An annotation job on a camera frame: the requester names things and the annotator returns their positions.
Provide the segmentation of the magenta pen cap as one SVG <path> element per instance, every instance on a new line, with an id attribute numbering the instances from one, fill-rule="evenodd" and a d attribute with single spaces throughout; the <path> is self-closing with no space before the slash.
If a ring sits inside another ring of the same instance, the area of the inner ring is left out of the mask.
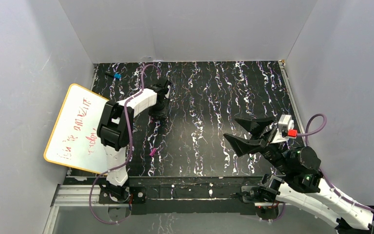
<path id="1" fill-rule="evenodd" d="M 154 156 L 154 154 L 156 153 L 157 151 L 157 148 L 153 148 L 151 153 L 149 154 L 149 156 Z"/>

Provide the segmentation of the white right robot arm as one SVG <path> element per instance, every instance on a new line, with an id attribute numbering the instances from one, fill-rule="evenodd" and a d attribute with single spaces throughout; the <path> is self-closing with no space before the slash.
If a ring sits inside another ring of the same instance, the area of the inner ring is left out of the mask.
<path id="1" fill-rule="evenodd" d="M 257 187 L 245 187 L 243 202 L 291 204 L 327 222 L 339 234 L 374 234 L 374 206 L 362 205 L 331 185 L 320 169 L 321 160 L 309 146 L 287 149 L 300 136 L 290 115 L 236 122 L 251 134 L 244 139 L 225 134 L 237 156 L 259 153 L 280 175 L 266 174 Z"/>

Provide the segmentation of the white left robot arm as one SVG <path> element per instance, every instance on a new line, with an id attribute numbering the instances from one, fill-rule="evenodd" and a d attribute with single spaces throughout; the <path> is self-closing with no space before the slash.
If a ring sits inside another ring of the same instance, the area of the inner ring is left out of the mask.
<path id="1" fill-rule="evenodd" d="M 97 128 L 97 136 L 106 152 L 107 178 L 100 188 L 107 195 L 117 200 L 126 200 L 130 197 L 124 185 L 128 180 L 126 165 L 132 157 L 128 149 L 133 146 L 134 118 L 148 111 L 148 115 L 154 120 L 165 120 L 171 87 L 171 81 L 161 78 L 156 84 L 125 100 L 106 102 Z"/>

